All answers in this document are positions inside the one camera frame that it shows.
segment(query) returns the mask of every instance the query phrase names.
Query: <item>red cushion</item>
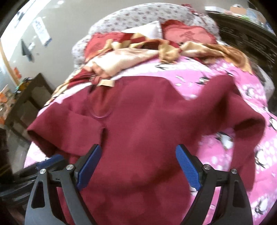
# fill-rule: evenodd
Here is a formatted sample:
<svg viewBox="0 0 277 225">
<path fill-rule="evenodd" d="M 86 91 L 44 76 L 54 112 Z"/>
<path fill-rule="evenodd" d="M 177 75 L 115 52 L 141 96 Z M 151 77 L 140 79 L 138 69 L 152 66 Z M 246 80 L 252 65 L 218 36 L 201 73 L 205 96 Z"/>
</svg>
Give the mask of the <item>red cushion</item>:
<svg viewBox="0 0 277 225">
<path fill-rule="evenodd" d="M 90 54 L 104 48 L 106 41 L 108 39 L 113 39 L 115 42 L 121 42 L 123 37 L 126 39 L 130 38 L 129 36 L 132 35 L 133 34 L 126 34 L 122 32 L 110 32 L 106 34 L 95 33 L 94 35 L 92 35 L 90 41 L 88 42 L 84 50 L 85 58 L 88 58 Z"/>
<path fill-rule="evenodd" d="M 187 26 L 178 20 L 162 24 L 163 38 L 176 43 L 193 41 L 203 44 L 217 44 L 215 36 L 200 26 Z"/>
</svg>

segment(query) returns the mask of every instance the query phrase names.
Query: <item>penguin print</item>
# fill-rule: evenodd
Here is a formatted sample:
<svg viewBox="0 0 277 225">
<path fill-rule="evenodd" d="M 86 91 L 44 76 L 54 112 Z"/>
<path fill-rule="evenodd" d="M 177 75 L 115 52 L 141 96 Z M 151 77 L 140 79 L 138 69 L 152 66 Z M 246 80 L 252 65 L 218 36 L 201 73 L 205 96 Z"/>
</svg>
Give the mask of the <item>penguin print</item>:
<svg viewBox="0 0 277 225">
<path fill-rule="evenodd" d="M 172 68 L 174 67 L 173 64 L 159 64 L 159 65 L 155 65 L 156 68 L 159 68 L 161 70 L 172 70 Z"/>
<path fill-rule="evenodd" d="M 266 111 L 267 113 L 269 112 L 269 110 L 266 106 L 263 106 L 263 110 Z"/>
<path fill-rule="evenodd" d="M 210 80 L 210 78 L 206 77 L 206 75 L 204 73 L 202 73 L 202 74 L 203 74 L 203 76 L 199 78 L 198 82 L 196 82 L 199 85 L 205 85 Z"/>
<path fill-rule="evenodd" d="M 228 71 L 225 71 L 227 73 L 227 75 L 229 76 L 234 76 L 233 74 L 229 73 Z"/>
<path fill-rule="evenodd" d="M 269 117 L 269 127 L 277 131 L 277 121 L 272 116 Z"/>
<path fill-rule="evenodd" d="M 255 207 L 255 212 L 263 215 L 267 209 L 268 198 L 260 200 L 259 204 Z"/>
<path fill-rule="evenodd" d="M 255 162 L 257 165 L 266 168 L 267 166 L 267 161 L 265 158 L 265 154 L 263 149 L 259 149 L 256 153 L 255 153 Z"/>
<path fill-rule="evenodd" d="M 252 87 L 247 88 L 246 95 L 249 97 L 253 97 L 254 96 L 254 88 L 252 88 Z"/>
<path fill-rule="evenodd" d="M 216 139 L 222 143 L 225 150 L 231 149 L 234 146 L 233 139 L 223 132 L 218 132 Z"/>
</svg>

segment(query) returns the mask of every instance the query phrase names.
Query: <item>red cloth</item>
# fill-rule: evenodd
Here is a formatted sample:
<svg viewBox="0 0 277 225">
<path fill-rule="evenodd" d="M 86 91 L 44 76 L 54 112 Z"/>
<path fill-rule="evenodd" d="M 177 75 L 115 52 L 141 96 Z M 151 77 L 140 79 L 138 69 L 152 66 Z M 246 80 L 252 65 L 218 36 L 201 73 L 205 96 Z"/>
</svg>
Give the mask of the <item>red cloth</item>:
<svg viewBox="0 0 277 225">
<path fill-rule="evenodd" d="M 123 77 L 113 88 L 89 91 L 53 103 L 28 134 L 47 156 L 66 152 L 70 163 L 101 145 L 102 158 L 81 191 L 99 225 L 180 224 L 190 191 L 176 146 L 183 143 L 194 155 L 202 135 L 229 127 L 235 131 L 231 167 L 252 188 L 253 150 L 265 120 L 240 97 L 231 76 L 212 78 L 190 101 L 158 77 Z M 73 224 L 64 199 L 61 203 Z"/>
<path fill-rule="evenodd" d="M 95 33 L 94 35 L 92 35 L 90 41 L 86 45 L 86 48 L 84 50 L 85 58 L 88 58 L 91 53 L 94 53 L 104 48 L 106 41 L 108 39 L 113 39 L 114 41 L 120 42 L 125 35 L 125 33 L 119 31 L 110 32 L 106 34 Z"/>
<path fill-rule="evenodd" d="M 78 84 L 93 82 L 95 79 L 95 72 L 89 72 L 85 69 L 81 69 L 81 71 L 76 74 L 72 79 L 70 79 L 67 89 L 74 87 Z"/>
<path fill-rule="evenodd" d="M 187 26 L 178 20 L 162 24 L 163 38 L 176 43 L 193 41 L 203 44 L 217 44 L 216 37 L 200 26 Z"/>
</svg>

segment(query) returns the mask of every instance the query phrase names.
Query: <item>pink blanket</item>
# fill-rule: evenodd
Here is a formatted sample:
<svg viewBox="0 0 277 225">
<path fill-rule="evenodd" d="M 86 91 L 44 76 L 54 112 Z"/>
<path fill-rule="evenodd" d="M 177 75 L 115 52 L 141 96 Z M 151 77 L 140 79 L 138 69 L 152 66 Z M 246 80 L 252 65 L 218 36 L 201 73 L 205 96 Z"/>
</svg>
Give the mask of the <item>pink blanket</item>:
<svg viewBox="0 0 277 225">
<path fill-rule="evenodd" d="M 186 99 L 197 98 L 198 93 L 213 76 L 229 73 L 235 77 L 235 83 L 242 98 L 258 113 L 261 113 L 267 122 L 264 137 L 254 149 L 256 156 L 256 176 L 252 191 L 248 193 L 255 225 L 260 224 L 277 199 L 277 121 L 276 117 L 268 112 L 266 96 L 263 86 L 258 78 L 248 72 L 243 72 L 231 63 L 218 60 L 210 66 L 186 57 L 180 57 L 177 64 L 160 65 L 157 59 L 142 63 L 135 67 L 120 72 L 113 80 L 122 76 L 158 76 L 170 80 L 176 90 Z M 63 99 L 89 85 L 82 84 L 67 90 L 55 99 L 61 103 Z M 39 114 L 51 107 L 51 104 L 43 108 Z M 234 133 L 233 129 L 221 131 L 214 135 L 203 136 L 199 142 L 200 151 L 198 158 L 203 164 L 210 164 L 217 170 L 229 168 L 232 153 Z M 32 144 L 25 166 L 44 159 L 45 155 Z M 219 196 L 220 188 L 216 188 L 215 195 L 210 206 L 204 224 L 210 223 Z M 191 203 L 196 196 L 196 190 L 191 188 Z"/>
</svg>

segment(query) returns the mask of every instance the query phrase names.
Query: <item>bed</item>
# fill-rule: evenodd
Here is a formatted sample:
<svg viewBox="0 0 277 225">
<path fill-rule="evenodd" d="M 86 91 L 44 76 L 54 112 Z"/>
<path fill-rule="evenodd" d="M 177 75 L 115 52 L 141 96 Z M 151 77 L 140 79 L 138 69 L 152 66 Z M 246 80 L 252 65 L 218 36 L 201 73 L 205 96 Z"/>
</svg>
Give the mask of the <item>bed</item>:
<svg viewBox="0 0 277 225">
<path fill-rule="evenodd" d="M 219 29 L 214 20 L 212 20 L 207 15 L 200 14 L 196 12 L 190 6 L 179 6 L 169 3 L 147 3 L 142 5 L 137 5 L 129 7 L 126 9 L 114 12 L 105 18 L 99 20 L 90 29 L 88 35 L 83 39 L 78 41 L 72 48 L 72 54 L 74 57 L 74 68 L 75 71 L 69 76 L 68 79 L 74 77 L 81 68 L 85 65 L 84 50 L 91 39 L 92 35 L 95 33 L 107 33 L 112 31 L 122 31 L 132 27 L 138 27 L 141 25 L 146 25 L 148 23 L 159 21 L 164 23 L 169 19 L 179 20 L 186 25 L 197 25 L 205 28 L 208 32 L 214 35 L 221 45 L 227 45 L 221 41 L 219 35 Z M 239 68 L 235 67 L 232 63 L 226 63 L 222 60 L 217 60 L 215 63 L 204 66 L 197 60 L 189 60 L 187 57 L 182 57 L 177 61 L 175 65 L 168 65 L 161 67 L 156 67 L 159 61 L 153 59 L 147 63 L 142 63 L 137 66 L 128 68 L 117 76 L 113 77 L 112 80 L 120 79 L 124 76 L 149 76 L 149 73 L 158 73 L 158 75 L 167 78 L 167 73 L 172 73 L 173 71 L 178 71 L 182 73 L 186 69 L 193 71 L 199 71 L 200 73 L 205 73 L 205 76 L 199 75 L 199 83 L 205 80 L 205 77 L 212 77 L 217 73 L 228 71 L 231 73 L 238 81 L 237 87 L 240 91 L 243 99 L 258 113 L 262 114 L 266 119 L 268 132 L 266 138 L 255 148 L 255 160 L 256 160 L 256 178 L 254 183 L 254 188 L 251 192 L 248 192 L 250 199 L 250 204 L 252 208 L 253 221 L 255 225 L 260 224 L 260 222 L 265 218 L 273 204 L 277 199 L 277 181 L 276 181 L 276 169 L 277 169 L 277 122 L 276 117 L 271 115 L 267 109 L 267 101 L 270 99 L 274 92 L 274 85 L 269 76 L 260 68 L 261 74 L 263 75 L 264 82 L 263 85 L 256 77 L 251 77 L 247 72 L 242 72 Z M 241 75 L 244 75 L 248 79 L 241 79 Z M 178 75 L 171 80 L 175 88 L 178 90 L 182 87 L 183 83 L 187 81 L 184 80 L 184 76 Z M 61 103 L 65 98 L 72 96 L 78 91 L 91 85 L 91 83 L 83 83 L 76 85 L 70 89 L 63 89 L 59 93 L 55 93 L 54 101 Z M 182 93 L 186 99 L 194 99 L 197 97 L 199 92 L 199 87 L 189 93 Z M 51 104 L 47 105 L 44 109 L 39 112 L 39 115 L 51 107 Z M 229 129 L 222 133 L 217 133 L 214 135 L 209 135 L 203 137 L 199 143 L 199 148 L 208 149 L 212 146 L 220 146 L 220 151 L 213 152 L 212 154 L 200 154 L 199 159 L 203 164 L 207 163 L 212 165 L 218 170 L 227 170 L 230 165 L 232 158 L 232 147 L 233 143 L 233 130 Z M 43 154 L 40 149 L 32 143 L 27 154 L 25 161 L 25 166 L 29 166 L 34 162 L 43 161 L 46 159 L 45 154 Z M 196 190 L 191 188 L 191 203 L 196 195 Z M 213 211 L 215 210 L 217 198 L 219 195 L 219 189 L 216 189 L 213 202 L 210 206 L 210 210 L 207 214 L 205 224 L 208 224 L 213 216 Z"/>
</svg>

